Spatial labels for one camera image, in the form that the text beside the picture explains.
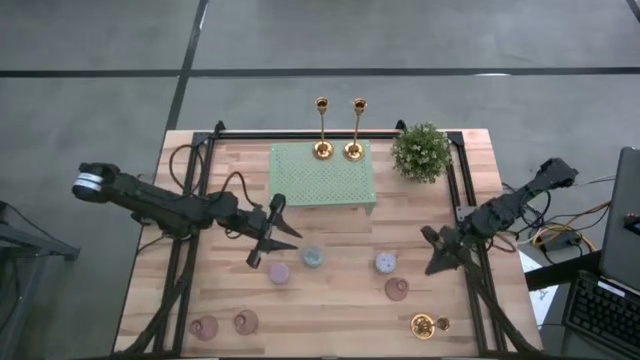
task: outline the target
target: potted plant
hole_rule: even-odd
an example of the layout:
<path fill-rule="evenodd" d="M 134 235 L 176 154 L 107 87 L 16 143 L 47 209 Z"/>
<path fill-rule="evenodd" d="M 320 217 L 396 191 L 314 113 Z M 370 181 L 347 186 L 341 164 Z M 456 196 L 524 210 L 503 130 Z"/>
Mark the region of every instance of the potted plant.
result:
<path fill-rule="evenodd" d="M 434 183 L 451 163 L 448 147 L 447 135 L 432 123 L 409 127 L 391 147 L 393 168 L 410 181 Z"/>

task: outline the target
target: wooden tabletop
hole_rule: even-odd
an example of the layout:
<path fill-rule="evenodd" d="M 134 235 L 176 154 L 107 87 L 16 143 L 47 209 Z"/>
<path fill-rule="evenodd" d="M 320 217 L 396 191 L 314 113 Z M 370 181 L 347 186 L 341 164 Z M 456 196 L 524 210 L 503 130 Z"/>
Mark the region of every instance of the wooden tabletop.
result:
<path fill-rule="evenodd" d="M 502 191 L 489 133 L 487 130 L 462 132 L 477 200 L 482 203 Z M 179 192 L 169 176 L 168 159 L 176 147 L 191 143 L 192 134 L 192 131 L 167 133 L 156 185 Z M 240 171 L 247 180 L 251 199 L 268 204 L 271 142 L 216 142 L 209 191 L 220 189 L 229 173 Z M 210 314 L 218 319 L 220 329 L 213 340 L 206 342 L 187 333 L 183 356 L 477 354 L 462 270 L 424 275 L 432 249 L 420 234 L 420 228 L 431 225 L 437 229 L 453 223 L 446 177 L 435 184 L 407 183 L 392 168 L 391 143 L 391 140 L 371 140 L 378 197 L 371 217 L 363 208 L 355 207 L 289 207 L 285 210 L 285 219 L 304 239 L 279 231 L 275 231 L 273 237 L 299 247 L 320 246 L 325 261 L 317 269 L 306 268 L 300 252 L 294 250 L 263 256 L 260 268 L 254 270 L 245 260 L 255 241 L 243 237 L 230 240 L 218 226 L 201 233 L 187 328 L 191 321 Z M 184 177 L 187 155 L 185 150 L 176 156 L 174 169 L 178 178 Z M 465 203 L 457 163 L 455 168 Z M 228 190 L 237 194 L 241 208 L 250 209 L 237 178 L 231 181 Z M 157 228 L 145 229 L 140 244 L 159 234 Z M 163 240 L 137 257 L 116 350 L 131 344 L 157 310 L 170 247 L 170 240 Z M 384 283 L 391 276 L 381 275 L 374 269 L 374 257 L 380 252 L 397 256 L 393 276 L 403 277 L 410 283 L 410 292 L 403 301 L 391 301 L 384 294 Z M 522 334 L 541 347 L 519 256 L 494 249 L 489 252 L 489 258 L 500 305 Z M 276 286 L 270 282 L 267 272 L 274 262 L 289 266 L 288 284 Z M 254 335 L 241 336 L 234 330 L 232 319 L 244 309 L 251 309 L 259 316 L 259 329 Z M 492 348 L 491 322 L 488 312 L 483 310 Z M 167 344 L 173 340 L 176 312 L 177 307 L 170 317 Z M 450 319 L 451 328 L 447 332 L 436 332 L 430 340 L 419 340 L 409 328 L 409 321 L 416 313 L 445 316 Z"/>

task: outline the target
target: candle holder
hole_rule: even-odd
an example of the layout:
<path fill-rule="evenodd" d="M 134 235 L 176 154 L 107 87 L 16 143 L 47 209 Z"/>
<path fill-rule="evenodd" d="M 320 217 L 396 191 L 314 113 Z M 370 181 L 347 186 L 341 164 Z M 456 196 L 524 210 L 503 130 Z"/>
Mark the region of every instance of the candle holder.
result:
<path fill-rule="evenodd" d="M 364 157 L 364 148 L 358 144 L 358 127 L 360 126 L 360 115 L 367 107 L 367 101 L 357 98 L 353 101 L 353 109 L 356 112 L 356 129 L 353 134 L 353 141 L 348 142 L 344 147 L 344 157 L 349 161 L 360 161 Z"/>
<path fill-rule="evenodd" d="M 313 145 L 313 156 L 318 160 L 327 160 L 333 155 L 333 145 L 324 139 L 324 113 L 329 106 L 329 99 L 319 97 L 316 99 L 316 108 L 320 113 L 321 138 Z"/>

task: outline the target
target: green tray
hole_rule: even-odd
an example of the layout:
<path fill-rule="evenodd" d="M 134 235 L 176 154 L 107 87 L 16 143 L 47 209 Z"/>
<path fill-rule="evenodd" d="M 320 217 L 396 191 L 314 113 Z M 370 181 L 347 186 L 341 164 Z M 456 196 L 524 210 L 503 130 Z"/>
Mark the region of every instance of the green tray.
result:
<path fill-rule="evenodd" d="M 342 149 L 349 141 L 331 141 L 328 160 L 313 156 L 315 142 L 271 144 L 269 194 L 287 197 L 287 206 L 362 205 L 371 215 L 376 204 L 371 143 L 361 140 L 364 158 L 349 161 Z"/>

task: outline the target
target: gray floor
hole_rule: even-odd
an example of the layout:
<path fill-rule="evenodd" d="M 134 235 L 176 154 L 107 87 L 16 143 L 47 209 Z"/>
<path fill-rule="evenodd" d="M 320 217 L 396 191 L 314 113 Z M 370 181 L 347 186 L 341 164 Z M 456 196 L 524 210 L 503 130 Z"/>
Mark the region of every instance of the gray floor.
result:
<path fill-rule="evenodd" d="M 0 70 L 179 69 L 196 6 L 0 0 Z M 624 0 L 224 0 L 207 9 L 194 68 L 640 66 L 639 35 Z M 114 206 L 75 200 L 70 187 L 82 161 L 152 174 L 176 82 L 0 79 L 0 198 L 82 247 L 76 263 L 49 261 L 20 358 L 110 351 L 140 229 Z M 488 128 L 514 186 L 551 156 L 584 181 L 614 173 L 619 149 L 640 145 L 639 93 L 639 76 L 623 75 L 191 79 L 178 128 L 313 128 L 319 95 L 331 99 L 329 125 L 350 128 L 349 100 L 363 96 L 365 127 Z M 610 194 L 611 183 L 556 191 L 551 213 Z M 586 234 L 600 246 L 602 232 Z M 559 322 L 556 303 L 550 322 Z"/>

